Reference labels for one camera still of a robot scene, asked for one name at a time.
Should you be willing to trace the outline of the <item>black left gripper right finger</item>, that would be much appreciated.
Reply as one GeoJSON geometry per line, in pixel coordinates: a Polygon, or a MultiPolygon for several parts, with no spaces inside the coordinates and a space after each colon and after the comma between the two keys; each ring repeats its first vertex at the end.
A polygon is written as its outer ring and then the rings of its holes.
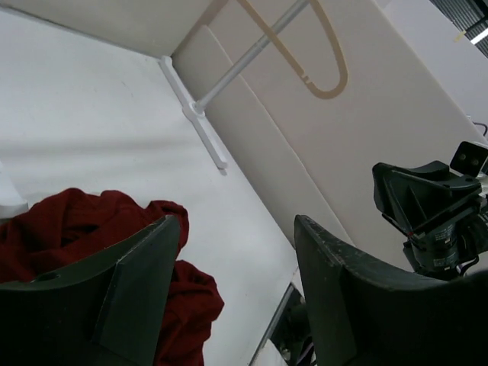
{"type": "Polygon", "coordinates": [[[294,241],[321,365],[485,365],[487,274],[441,281],[336,238],[305,215],[294,241]]]}

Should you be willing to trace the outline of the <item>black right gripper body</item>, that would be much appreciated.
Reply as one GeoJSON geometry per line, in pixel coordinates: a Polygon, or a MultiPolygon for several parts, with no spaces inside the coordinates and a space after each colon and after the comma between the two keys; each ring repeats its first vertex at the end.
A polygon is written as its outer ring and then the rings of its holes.
{"type": "Polygon", "coordinates": [[[404,251],[417,273],[429,277],[454,272],[463,262],[477,257],[474,244],[461,238],[462,224],[481,212],[485,200],[480,196],[481,183],[475,178],[454,178],[450,201],[438,213],[413,213],[413,229],[398,229],[406,238],[404,251]]]}

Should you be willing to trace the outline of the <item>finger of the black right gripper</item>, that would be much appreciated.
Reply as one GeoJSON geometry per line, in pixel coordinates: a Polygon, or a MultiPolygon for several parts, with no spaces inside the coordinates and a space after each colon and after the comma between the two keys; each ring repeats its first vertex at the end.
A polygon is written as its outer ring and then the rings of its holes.
{"type": "Polygon", "coordinates": [[[407,180],[415,214],[437,214],[450,201],[449,167],[439,161],[407,169],[397,168],[407,180]]]}
{"type": "Polygon", "coordinates": [[[407,180],[392,165],[378,163],[372,168],[374,203],[382,217],[397,229],[413,229],[413,206],[407,180]]]}

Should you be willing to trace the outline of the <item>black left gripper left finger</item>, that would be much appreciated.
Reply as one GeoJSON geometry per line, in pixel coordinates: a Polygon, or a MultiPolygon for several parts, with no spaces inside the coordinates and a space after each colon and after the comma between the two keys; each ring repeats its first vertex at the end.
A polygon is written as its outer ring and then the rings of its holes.
{"type": "Polygon", "coordinates": [[[1,285],[3,365],[151,365],[178,248],[173,216],[29,282],[1,285]]]}

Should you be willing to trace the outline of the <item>dark red t shirt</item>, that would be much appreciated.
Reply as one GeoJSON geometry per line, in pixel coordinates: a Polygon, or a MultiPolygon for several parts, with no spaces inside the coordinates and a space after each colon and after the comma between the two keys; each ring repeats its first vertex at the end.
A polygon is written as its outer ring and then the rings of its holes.
{"type": "Polygon", "coordinates": [[[162,325],[151,365],[201,365],[203,345],[224,302],[215,280],[182,261],[188,213],[171,201],[140,207],[120,191],[86,194],[70,188],[35,204],[1,226],[1,285],[29,282],[94,255],[165,217],[178,219],[180,235],[162,325]]]}

